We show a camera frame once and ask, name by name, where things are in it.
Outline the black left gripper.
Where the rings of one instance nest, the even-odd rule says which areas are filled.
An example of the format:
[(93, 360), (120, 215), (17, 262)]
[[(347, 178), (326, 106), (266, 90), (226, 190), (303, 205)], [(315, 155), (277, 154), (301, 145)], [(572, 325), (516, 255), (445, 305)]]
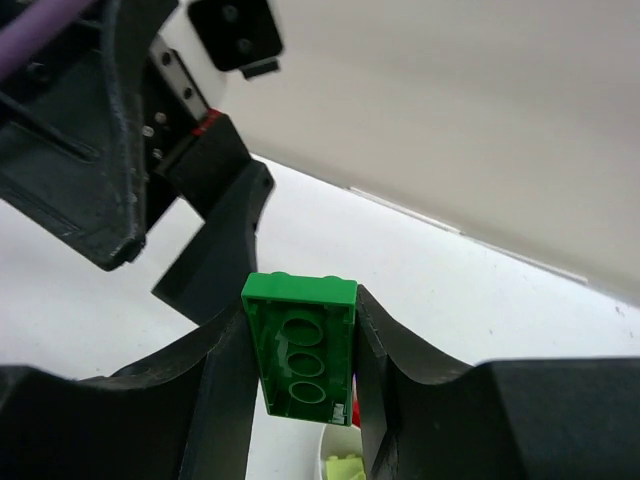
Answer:
[(1, 24), (2, 199), (109, 271), (182, 196), (206, 219), (152, 293), (197, 325), (238, 300), (274, 179), (150, 44), (149, 3), (5, 1)]

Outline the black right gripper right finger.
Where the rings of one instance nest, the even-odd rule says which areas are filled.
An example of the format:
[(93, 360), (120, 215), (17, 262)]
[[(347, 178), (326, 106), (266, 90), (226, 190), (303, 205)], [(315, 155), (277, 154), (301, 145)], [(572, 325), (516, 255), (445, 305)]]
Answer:
[(357, 293), (356, 387), (371, 479), (635, 479), (635, 358), (457, 360)]

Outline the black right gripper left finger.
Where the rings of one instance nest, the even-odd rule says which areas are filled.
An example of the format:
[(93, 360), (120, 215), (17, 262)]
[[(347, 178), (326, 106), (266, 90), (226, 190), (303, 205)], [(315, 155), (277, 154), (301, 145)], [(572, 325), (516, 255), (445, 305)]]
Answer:
[(5, 479), (241, 479), (257, 393), (240, 302), (115, 374), (1, 370)]

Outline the green 2x4 lego brick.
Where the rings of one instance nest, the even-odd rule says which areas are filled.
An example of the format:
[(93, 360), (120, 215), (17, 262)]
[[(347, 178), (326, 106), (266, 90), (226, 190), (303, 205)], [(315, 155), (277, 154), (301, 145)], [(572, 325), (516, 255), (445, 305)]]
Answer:
[(349, 426), (358, 284), (252, 273), (241, 292), (271, 416)]

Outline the white round divided container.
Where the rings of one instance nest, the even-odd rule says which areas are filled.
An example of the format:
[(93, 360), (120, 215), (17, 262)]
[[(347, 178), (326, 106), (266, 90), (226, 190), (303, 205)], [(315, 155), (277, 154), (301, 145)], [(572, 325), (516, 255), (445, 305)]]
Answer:
[(324, 462), (329, 456), (345, 457), (350, 454), (360, 456), (364, 462), (360, 428), (355, 425), (325, 425), (319, 439), (314, 478), (325, 479)]

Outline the lime green lego brick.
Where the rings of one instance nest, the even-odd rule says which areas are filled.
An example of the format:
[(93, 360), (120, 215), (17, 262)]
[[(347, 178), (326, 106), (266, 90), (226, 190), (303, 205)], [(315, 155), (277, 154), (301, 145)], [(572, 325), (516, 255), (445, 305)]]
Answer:
[(326, 480), (365, 480), (363, 459), (355, 454), (345, 457), (329, 456), (325, 462)]

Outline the red large lego brick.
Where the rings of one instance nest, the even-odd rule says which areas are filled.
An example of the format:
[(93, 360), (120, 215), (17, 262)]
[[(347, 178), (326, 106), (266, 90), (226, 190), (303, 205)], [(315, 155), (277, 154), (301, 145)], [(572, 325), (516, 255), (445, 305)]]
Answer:
[(352, 424), (361, 427), (360, 405), (357, 393), (357, 376), (352, 376)]

